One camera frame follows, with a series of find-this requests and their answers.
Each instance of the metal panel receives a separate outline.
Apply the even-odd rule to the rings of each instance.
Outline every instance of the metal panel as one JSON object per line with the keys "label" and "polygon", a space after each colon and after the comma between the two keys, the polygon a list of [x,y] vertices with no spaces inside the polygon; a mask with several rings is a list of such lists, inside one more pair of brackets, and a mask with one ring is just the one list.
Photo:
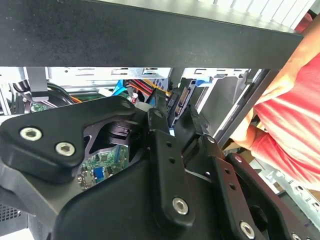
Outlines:
{"label": "metal panel", "polygon": [[0,236],[4,236],[28,227],[26,213],[0,204]]}
{"label": "metal panel", "polygon": [[0,19],[0,66],[14,67],[279,69],[301,40],[195,0],[3,0]]}
{"label": "metal panel", "polygon": [[273,173],[272,177],[289,194],[315,227],[320,230],[320,202],[305,187],[281,172]]}
{"label": "metal panel", "polygon": [[66,83],[122,79],[166,79],[170,67],[49,67],[48,78]]}
{"label": "metal panel", "polygon": [[217,4],[237,11],[262,15],[292,29],[311,8],[316,0],[199,0],[208,4]]}

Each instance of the cable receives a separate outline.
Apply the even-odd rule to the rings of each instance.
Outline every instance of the cable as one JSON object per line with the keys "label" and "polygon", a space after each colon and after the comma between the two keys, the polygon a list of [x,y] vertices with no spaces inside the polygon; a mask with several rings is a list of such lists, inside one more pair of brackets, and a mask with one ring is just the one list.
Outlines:
{"label": "cable", "polygon": [[82,103],[81,100],[79,100],[78,98],[74,97],[74,96],[71,96],[71,99],[77,103]]}
{"label": "cable", "polygon": [[131,87],[139,90],[140,92],[144,93],[144,94],[147,95],[147,96],[150,96],[150,95],[151,95],[149,92],[147,92],[147,91],[144,90],[143,88],[140,88],[140,87],[139,87],[138,85],[136,85],[134,82],[129,82],[128,84],[129,84],[129,86],[131,86]]}
{"label": "cable", "polygon": [[147,84],[145,84],[144,82],[138,80],[138,79],[134,79],[133,82],[137,85],[139,85],[140,87],[142,87],[143,89],[145,89],[147,92],[149,92],[150,94],[152,94],[152,87],[148,86]]}
{"label": "cable", "polygon": [[[58,107],[65,106],[66,104],[67,105],[74,104],[74,102],[72,100],[67,99],[64,95],[61,94],[61,92],[56,91],[56,90],[50,89],[48,91],[48,96],[49,96],[48,102],[50,102],[54,105],[57,105]],[[59,99],[60,101],[62,101],[65,104],[61,105],[59,102],[57,102],[57,100],[55,98]]]}
{"label": "cable", "polygon": [[151,82],[149,79],[144,79],[144,81],[146,81],[146,82],[147,82],[149,85],[151,85],[153,88],[159,89],[159,90],[161,90],[162,92],[165,92],[166,95],[169,95],[169,96],[171,95],[171,92],[161,89],[159,86],[155,85],[155,84],[154,84],[153,82]]}
{"label": "cable", "polygon": [[60,87],[52,82],[48,82],[47,86],[48,86],[48,88],[55,90],[55,91],[59,92],[61,95],[63,95],[69,104],[74,103],[74,101],[71,98],[71,96],[69,95],[69,93],[65,89],[63,89],[62,87]]}

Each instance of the black plastic bracket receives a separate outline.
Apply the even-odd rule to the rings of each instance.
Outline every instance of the black plastic bracket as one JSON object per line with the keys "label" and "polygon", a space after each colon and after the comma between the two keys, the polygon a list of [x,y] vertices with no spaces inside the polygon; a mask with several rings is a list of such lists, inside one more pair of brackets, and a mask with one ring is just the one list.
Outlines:
{"label": "black plastic bracket", "polygon": [[225,158],[215,144],[216,141],[204,131],[199,114],[193,106],[185,109],[174,126],[174,134],[182,144],[181,154],[186,169],[200,175],[204,175],[212,167],[208,156]]}
{"label": "black plastic bracket", "polygon": [[[0,157],[9,167],[51,183],[71,181],[100,129],[113,121],[130,119],[136,108],[121,96],[54,108],[6,120],[0,126]],[[37,140],[23,138],[21,130],[35,128]],[[84,137],[89,139],[84,144]],[[70,143],[70,156],[58,154],[58,143]]]}
{"label": "black plastic bracket", "polygon": [[159,90],[154,89],[151,96],[147,99],[146,103],[155,106],[160,112],[167,115],[167,96],[166,94]]}
{"label": "black plastic bracket", "polygon": [[180,145],[158,109],[149,109],[148,124],[154,216],[166,234],[177,235],[195,221]]}
{"label": "black plastic bracket", "polygon": [[293,234],[298,235],[300,239],[317,239],[310,235],[307,228],[240,155],[230,153],[225,160],[233,165],[238,179],[242,182],[249,208],[253,210],[259,207],[265,215],[266,229],[260,231],[266,231],[270,240],[292,240]]}
{"label": "black plastic bracket", "polygon": [[232,165],[218,157],[210,159],[213,163],[210,178],[225,239],[266,240],[255,225]]}

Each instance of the green circuit board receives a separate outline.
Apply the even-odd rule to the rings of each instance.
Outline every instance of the green circuit board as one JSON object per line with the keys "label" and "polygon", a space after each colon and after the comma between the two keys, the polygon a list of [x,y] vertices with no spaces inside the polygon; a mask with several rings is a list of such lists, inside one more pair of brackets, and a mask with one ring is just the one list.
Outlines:
{"label": "green circuit board", "polygon": [[98,153],[85,160],[77,175],[78,183],[82,190],[87,190],[128,165],[128,147],[117,145],[111,151]]}

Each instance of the screw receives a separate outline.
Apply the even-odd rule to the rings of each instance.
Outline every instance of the screw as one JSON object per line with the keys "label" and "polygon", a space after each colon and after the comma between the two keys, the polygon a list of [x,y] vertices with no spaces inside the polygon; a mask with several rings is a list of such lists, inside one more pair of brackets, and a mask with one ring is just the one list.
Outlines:
{"label": "screw", "polygon": [[175,197],[172,200],[172,205],[178,214],[186,215],[189,211],[187,203],[180,197]]}
{"label": "screw", "polygon": [[162,113],[160,111],[158,111],[158,110],[154,110],[154,114],[157,115],[160,118],[163,117]]}
{"label": "screw", "polygon": [[302,240],[297,234],[292,233],[293,240]]}
{"label": "screw", "polygon": [[213,143],[213,144],[215,143],[215,140],[213,139],[213,137],[208,136],[207,138],[208,138],[209,142],[211,142],[211,143]]}
{"label": "screw", "polygon": [[37,141],[42,138],[42,132],[34,127],[25,127],[20,131],[20,136],[29,141]]}
{"label": "screw", "polygon": [[235,159],[236,159],[239,163],[242,163],[241,157],[239,157],[239,156],[237,156],[237,155],[235,155],[234,157],[235,157]]}
{"label": "screw", "polygon": [[248,239],[255,239],[255,232],[252,227],[245,221],[240,222],[240,228]]}
{"label": "screw", "polygon": [[71,143],[59,142],[55,146],[55,151],[62,156],[70,157],[75,153],[76,149]]}
{"label": "screw", "polygon": [[126,102],[126,101],[122,101],[121,104],[122,104],[122,106],[124,106],[127,109],[131,108],[130,104],[128,102]]}

